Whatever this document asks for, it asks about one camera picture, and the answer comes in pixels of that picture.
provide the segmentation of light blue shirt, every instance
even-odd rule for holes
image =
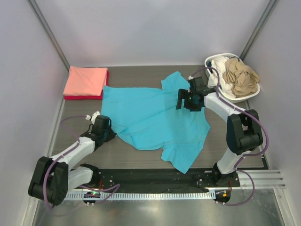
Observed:
[[[161,84],[162,89],[105,86],[101,114],[111,118],[113,131],[123,141],[138,150],[163,147],[161,159],[186,173],[203,149],[210,126],[204,109],[175,109],[178,90],[190,87],[179,72]]]

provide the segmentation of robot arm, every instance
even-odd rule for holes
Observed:
[[[255,150],[262,144],[263,138],[260,126],[251,118],[243,114],[247,112],[259,120],[255,110],[249,110],[233,106],[222,97],[218,97],[214,89],[208,88],[202,77],[188,80],[190,90],[179,90],[176,109],[184,107],[190,111],[201,111],[206,107],[214,111],[227,123],[227,145],[228,148],[223,157],[213,166],[214,186],[228,185],[234,177],[235,166],[239,159]]]
[[[99,182],[98,168],[88,164],[82,164],[75,170],[72,168],[85,156],[94,152],[103,143],[112,140],[116,134],[111,129],[109,117],[101,116],[96,112],[92,117],[87,117],[92,124],[89,129],[80,135],[80,138],[73,145],[63,152],[52,157],[41,157],[34,170],[28,194],[32,197],[44,200],[43,181],[46,171],[54,160],[59,159],[51,169],[46,186],[46,193],[49,203],[59,205],[65,198],[68,191],[80,186],[94,186]]]

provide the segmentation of tan garment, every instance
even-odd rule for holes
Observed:
[[[226,71],[222,77],[227,83],[233,83],[232,92],[237,97],[256,93],[257,83],[260,80],[256,72],[238,58],[226,61]]]

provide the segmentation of laundry basket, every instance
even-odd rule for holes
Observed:
[[[210,65],[211,65],[211,60],[214,59],[214,58],[216,58],[216,57],[219,57],[219,56],[228,57],[228,58],[234,58],[234,57],[237,57],[237,58],[241,61],[241,59],[240,59],[238,56],[236,56],[235,54],[232,54],[232,53],[222,53],[222,54],[217,54],[217,55],[208,57],[208,58],[205,60],[205,66],[206,66],[206,67],[210,66]],[[209,70],[209,69],[206,69],[205,72],[206,72],[206,75],[207,75],[208,78],[209,78],[210,75],[212,74],[212,71]],[[238,102],[245,101],[245,100],[247,100],[247,99],[249,99],[249,98],[251,98],[251,97],[254,97],[254,96],[256,96],[257,94],[259,94],[259,92],[260,92],[260,86],[259,86],[259,84],[257,84],[257,88],[258,88],[258,89],[257,89],[257,92],[256,92],[256,93],[252,93],[251,95],[248,95],[248,96],[246,96],[246,97],[237,97],[237,98],[231,98],[231,97],[225,96],[225,94],[222,92],[222,89],[220,89],[220,92],[221,92],[221,95],[222,95],[224,98],[226,98],[227,100],[229,100],[230,102],[232,102],[232,103],[238,103]]]

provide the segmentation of red folded cloth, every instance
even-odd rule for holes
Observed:
[[[107,71],[107,79],[106,79],[106,85],[109,85],[109,76],[110,73]],[[64,96],[65,100],[102,100],[103,99],[103,91],[100,96]]]

